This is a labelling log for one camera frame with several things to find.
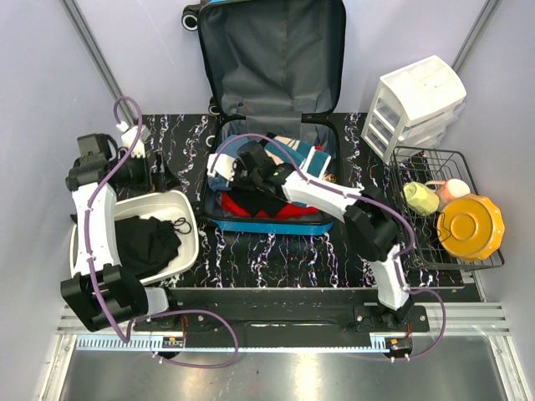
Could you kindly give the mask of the blue garment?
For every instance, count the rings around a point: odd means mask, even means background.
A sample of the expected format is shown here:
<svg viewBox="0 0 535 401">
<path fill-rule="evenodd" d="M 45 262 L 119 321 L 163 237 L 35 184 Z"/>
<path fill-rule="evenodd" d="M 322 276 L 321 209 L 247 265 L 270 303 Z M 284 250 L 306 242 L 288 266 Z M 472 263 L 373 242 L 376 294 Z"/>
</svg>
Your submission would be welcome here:
<svg viewBox="0 0 535 401">
<path fill-rule="evenodd" d="M 238 149 L 249 141 L 250 139 L 246 136 L 231 135 L 218 145 L 217 149 L 213 152 L 213 154 L 227 154 L 235 158 L 237 161 Z M 226 181 L 221 177 L 212 179 L 207 176 L 207 182 L 208 186 L 214 191 L 228 191 L 231 189 L 231 186 L 229 186 L 230 181 Z"/>
</svg>

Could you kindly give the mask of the blue fish print suitcase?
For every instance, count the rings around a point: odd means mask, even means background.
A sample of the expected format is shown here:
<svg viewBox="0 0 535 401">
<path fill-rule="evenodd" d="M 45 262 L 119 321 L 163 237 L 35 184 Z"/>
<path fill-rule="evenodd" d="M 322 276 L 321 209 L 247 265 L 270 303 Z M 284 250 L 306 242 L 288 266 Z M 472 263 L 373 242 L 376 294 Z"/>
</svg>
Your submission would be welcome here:
<svg viewBox="0 0 535 401">
<path fill-rule="evenodd" d="M 182 26 L 197 33 L 222 117 L 214 145 L 274 133 L 320 147 L 339 175 L 339 102 L 346 8 L 340 1 L 198 1 Z"/>
</svg>

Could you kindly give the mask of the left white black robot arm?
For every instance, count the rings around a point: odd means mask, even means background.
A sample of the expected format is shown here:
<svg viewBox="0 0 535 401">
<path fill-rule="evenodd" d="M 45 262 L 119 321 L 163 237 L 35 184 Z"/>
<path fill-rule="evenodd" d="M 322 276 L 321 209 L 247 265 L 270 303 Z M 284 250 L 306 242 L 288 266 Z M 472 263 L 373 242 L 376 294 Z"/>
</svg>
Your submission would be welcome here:
<svg viewBox="0 0 535 401">
<path fill-rule="evenodd" d="M 126 129 L 119 143 L 105 134 L 79 137 L 80 156 L 65 179 L 76 207 L 78 255 L 60 292 L 91 332 L 148 315 L 158 328 L 170 331 L 181 319 L 166 291 L 140 281 L 178 255 L 181 241 L 173 223 L 115 218 L 117 188 L 153 186 L 141 137 L 138 126 Z"/>
</svg>

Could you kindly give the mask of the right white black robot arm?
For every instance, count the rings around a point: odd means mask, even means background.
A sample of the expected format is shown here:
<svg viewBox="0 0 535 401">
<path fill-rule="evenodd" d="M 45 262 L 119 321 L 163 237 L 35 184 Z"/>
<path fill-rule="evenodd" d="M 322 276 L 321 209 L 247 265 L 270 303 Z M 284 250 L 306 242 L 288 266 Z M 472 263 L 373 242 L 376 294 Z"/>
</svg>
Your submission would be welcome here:
<svg viewBox="0 0 535 401">
<path fill-rule="evenodd" d="M 375 193 L 320 180 L 293 161 L 276 164 L 254 141 L 239 148 L 237 158 L 218 173 L 232 186 L 312 206 L 344 223 L 354 252 L 369 263 L 377 286 L 378 309 L 371 324 L 394 332 L 408 323 L 414 302 L 400 269 L 398 214 Z"/>
</svg>

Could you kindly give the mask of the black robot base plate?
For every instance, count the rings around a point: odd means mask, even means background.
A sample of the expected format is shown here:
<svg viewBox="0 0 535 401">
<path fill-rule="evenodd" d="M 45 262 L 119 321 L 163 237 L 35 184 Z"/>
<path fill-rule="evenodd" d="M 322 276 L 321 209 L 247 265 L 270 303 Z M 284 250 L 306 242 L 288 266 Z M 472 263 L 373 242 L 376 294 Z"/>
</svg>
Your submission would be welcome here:
<svg viewBox="0 0 535 401">
<path fill-rule="evenodd" d="M 431 314 L 426 303 L 439 307 L 428 288 L 418 288 L 403 312 L 379 305 L 372 288 L 179 288 L 171 295 L 176 310 L 189 309 L 189 332 L 214 329 L 221 324 L 200 309 L 222 316 L 241 327 L 339 327 L 354 332 L 427 332 Z"/>
</svg>

